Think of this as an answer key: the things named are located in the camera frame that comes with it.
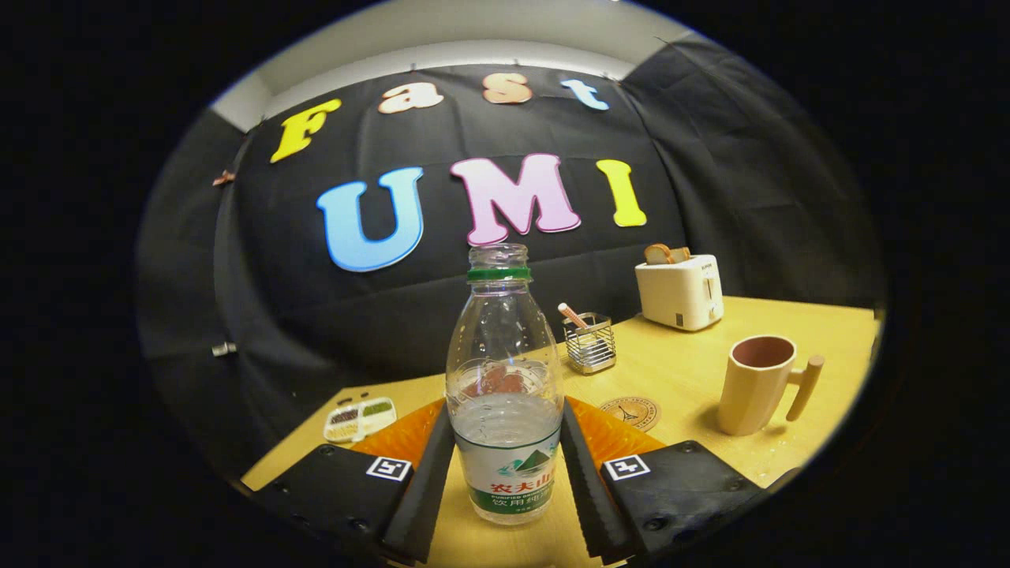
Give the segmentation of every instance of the mountain logo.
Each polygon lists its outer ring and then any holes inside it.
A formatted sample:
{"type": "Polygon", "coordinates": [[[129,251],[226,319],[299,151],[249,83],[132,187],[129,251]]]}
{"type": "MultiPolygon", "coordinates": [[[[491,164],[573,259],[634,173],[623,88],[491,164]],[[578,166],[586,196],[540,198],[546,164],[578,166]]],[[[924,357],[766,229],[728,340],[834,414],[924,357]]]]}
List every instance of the mountain logo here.
{"type": "Polygon", "coordinates": [[[539,450],[533,450],[525,460],[513,460],[508,465],[498,468],[498,475],[505,477],[536,477],[547,467],[551,456],[539,450]]]}

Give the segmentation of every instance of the pink letter m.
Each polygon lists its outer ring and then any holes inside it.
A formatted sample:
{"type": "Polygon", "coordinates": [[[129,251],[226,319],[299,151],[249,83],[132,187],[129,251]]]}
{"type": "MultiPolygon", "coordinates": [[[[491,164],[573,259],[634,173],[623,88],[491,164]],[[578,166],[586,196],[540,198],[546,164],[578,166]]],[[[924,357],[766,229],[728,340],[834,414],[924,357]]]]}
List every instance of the pink letter m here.
{"type": "Polygon", "coordinates": [[[559,164],[561,159],[552,154],[530,154],[522,161],[518,183],[512,183],[487,158],[452,164],[449,172],[463,178],[474,214],[474,230],[467,235],[467,242],[477,247],[508,238],[508,228],[495,218],[495,207],[520,234],[526,234],[533,217],[534,200],[540,205],[540,216],[536,219],[536,227],[540,230],[560,232],[579,226],[582,219],[569,204],[558,173],[559,164]]]}

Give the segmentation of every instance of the metal pen holder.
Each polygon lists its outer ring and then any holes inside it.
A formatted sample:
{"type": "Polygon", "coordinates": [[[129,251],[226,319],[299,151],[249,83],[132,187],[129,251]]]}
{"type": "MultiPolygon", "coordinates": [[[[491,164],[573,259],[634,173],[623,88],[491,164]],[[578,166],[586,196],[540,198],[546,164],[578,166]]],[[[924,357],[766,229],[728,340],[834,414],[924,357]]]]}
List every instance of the metal pen holder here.
{"type": "Polygon", "coordinates": [[[568,317],[562,321],[569,364],[583,375],[613,367],[617,362],[617,348],[614,346],[610,318],[592,311],[580,313],[579,317],[589,327],[579,327],[568,317]]]}

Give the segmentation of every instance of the white toaster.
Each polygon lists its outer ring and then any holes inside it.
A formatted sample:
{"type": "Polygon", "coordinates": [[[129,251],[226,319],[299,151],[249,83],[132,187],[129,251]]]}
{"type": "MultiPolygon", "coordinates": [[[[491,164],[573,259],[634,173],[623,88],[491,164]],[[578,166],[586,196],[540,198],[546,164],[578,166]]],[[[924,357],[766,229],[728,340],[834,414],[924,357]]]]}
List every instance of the white toaster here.
{"type": "Polygon", "coordinates": [[[712,255],[694,255],[677,264],[634,267],[646,319],[694,332],[722,318],[719,266],[712,255]]]}

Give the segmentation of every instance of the letter u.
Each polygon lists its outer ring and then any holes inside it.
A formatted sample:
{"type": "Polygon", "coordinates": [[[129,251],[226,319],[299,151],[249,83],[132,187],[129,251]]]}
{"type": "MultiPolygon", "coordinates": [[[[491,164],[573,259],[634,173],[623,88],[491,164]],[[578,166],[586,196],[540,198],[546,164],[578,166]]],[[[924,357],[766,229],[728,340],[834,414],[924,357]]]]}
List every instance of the letter u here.
{"type": "Polygon", "coordinates": [[[350,272],[371,272],[396,264],[413,252],[424,232],[417,195],[417,180],[423,174],[423,169],[412,167],[379,178],[379,185],[390,191],[396,216],[396,230],[382,241],[369,240],[362,229],[361,197],[368,190],[365,182],[338,185],[319,196],[316,206],[322,209],[326,247],[336,266],[350,272]]]}

